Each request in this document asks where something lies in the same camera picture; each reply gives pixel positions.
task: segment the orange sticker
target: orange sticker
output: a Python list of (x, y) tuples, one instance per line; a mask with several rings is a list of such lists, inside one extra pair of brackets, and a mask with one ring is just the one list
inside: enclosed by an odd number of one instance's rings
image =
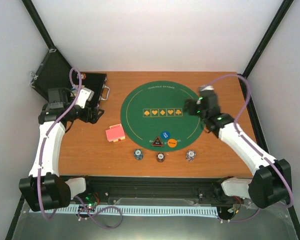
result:
[(167, 144), (170, 148), (175, 148), (177, 146), (177, 141), (175, 139), (171, 138), (171, 139), (169, 139)]

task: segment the stack of poker chips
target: stack of poker chips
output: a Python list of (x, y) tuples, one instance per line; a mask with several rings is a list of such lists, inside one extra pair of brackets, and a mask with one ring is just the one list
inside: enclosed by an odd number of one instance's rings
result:
[(159, 162), (159, 163), (162, 163), (164, 160), (165, 160), (165, 155), (162, 153), (162, 152), (159, 152), (157, 155), (156, 155), (156, 160)]
[(195, 159), (196, 153), (193, 150), (189, 150), (186, 152), (185, 159), (187, 159), (189, 162), (193, 161)]
[(134, 157), (135, 157), (135, 159), (137, 159), (137, 160), (142, 160), (142, 159), (144, 158), (144, 155), (143, 155), (141, 149), (136, 149), (136, 150), (134, 151)]

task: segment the wooden table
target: wooden table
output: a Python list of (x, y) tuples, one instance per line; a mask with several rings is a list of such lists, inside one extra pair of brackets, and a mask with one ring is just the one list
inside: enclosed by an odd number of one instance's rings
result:
[[(126, 96), (136, 87), (152, 81), (173, 81), (194, 92), (198, 87), (230, 72), (106, 72), (111, 88), (109, 99), (101, 101), (104, 115), (96, 124), (76, 120), (62, 140), (59, 156), (61, 175), (121, 176), (121, 177), (184, 177), (222, 178), (251, 177), (245, 163), (213, 133), (202, 133), (187, 149), (167, 152), (164, 162), (156, 160), (156, 152), (143, 149), (144, 158), (134, 158), (139, 148), (128, 136), (120, 142), (108, 142), (106, 130), (120, 123), (120, 109)], [(223, 113), (235, 117), (244, 104), (238, 78), (229, 77), (214, 85)], [(252, 125), (245, 110), (239, 124), (255, 140)], [(195, 150), (192, 162), (185, 159), (188, 149)]]

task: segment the white enclosure panel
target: white enclosure panel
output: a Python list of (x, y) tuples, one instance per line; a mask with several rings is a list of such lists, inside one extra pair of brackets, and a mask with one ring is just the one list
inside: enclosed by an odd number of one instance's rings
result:
[(34, 0), (81, 71), (243, 72), (281, 0)]
[(0, 0), (0, 240), (36, 156), (44, 100), (29, 86), (48, 51), (21, 0)]
[(300, 0), (290, 7), (249, 81), (270, 153), (291, 164), (300, 220)]

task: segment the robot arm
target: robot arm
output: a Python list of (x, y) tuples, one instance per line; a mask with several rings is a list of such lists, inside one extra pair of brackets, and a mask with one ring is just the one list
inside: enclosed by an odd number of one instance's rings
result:
[[(71, 105), (68, 102), (68, 94), (64, 88), (49, 89), (49, 103), (44, 106), (38, 117), (40, 139), (35, 161), (29, 172), (29, 177), (23, 178), (19, 182), (19, 189), (33, 211), (40, 211), (36, 184), (38, 169), (41, 169), (40, 190), (45, 210), (67, 207), (74, 196), (86, 190), (86, 180), (83, 177), (72, 178), (66, 182), (59, 178), (60, 146), (67, 122), (81, 119), (85, 122), (96, 123), (101, 115), (96, 118), (91, 109), (86, 107), (86, 102), (91, 100), (94, 92), (88, 88), (82, 88), (73, 108), (59, 122), (54, 124), (56, 119)], [(53, 124), (54, 126), (47, 136), (47, 132)]]
[(239, 196), (251, 199), (259, 208), (266, 208), (278, 201), (288, 200), (289, 191), (280, 176), (274, 171), (273, 164), (285, 178), (291, 189), (291, 168), (285, 160), (276, 160), (247, 136), (238, 123), (226, 113), (220, 113), (218, 98), (212, 86), (200, 90), (198, 100), (187, 99), (184, 110), (190, 115), (199, 116), (209, 132), (230, 146), (250, 169), (252, 179), (227, 177), (216, 185), (216, 198)]

